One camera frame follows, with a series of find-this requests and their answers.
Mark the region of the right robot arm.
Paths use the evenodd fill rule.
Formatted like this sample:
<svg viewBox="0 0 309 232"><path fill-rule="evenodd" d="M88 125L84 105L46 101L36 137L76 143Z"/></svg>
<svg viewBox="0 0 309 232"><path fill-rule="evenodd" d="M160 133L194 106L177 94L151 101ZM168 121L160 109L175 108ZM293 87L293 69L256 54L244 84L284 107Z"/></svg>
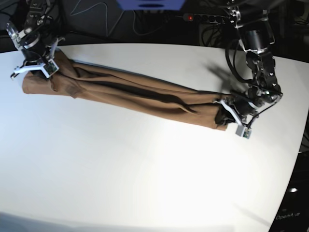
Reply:
<svg viewBox="0 0 309 232"><path fill-rule="evenodd" d="M61 1L20 0L6 31L26 64L48 63L57 43L65 37Z"/></svg>

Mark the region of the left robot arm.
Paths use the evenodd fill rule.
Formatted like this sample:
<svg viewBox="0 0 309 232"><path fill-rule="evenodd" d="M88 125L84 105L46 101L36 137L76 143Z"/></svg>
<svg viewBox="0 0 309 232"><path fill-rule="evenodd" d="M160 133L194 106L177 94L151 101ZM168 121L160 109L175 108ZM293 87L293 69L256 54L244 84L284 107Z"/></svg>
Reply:
<svg viewBox="0 0 309 232"><path fill-rule="evenodd" d="M229 97L219 101L221 107L215 122L218 125L234 122L251 128L261 114L259 108L265 104L271 108L283 96L275 74L276 62L270 50L275 37L268 19L269 11L281 1L214 0L212 3L227 12L230 24L237 31L237 38L225 48L225 59L236 80L248 86L246 91L233 90ZM232 45L242 47L246 53L246 64L253 75L251 79L244 79L237 71L229 55Z"/></svg>

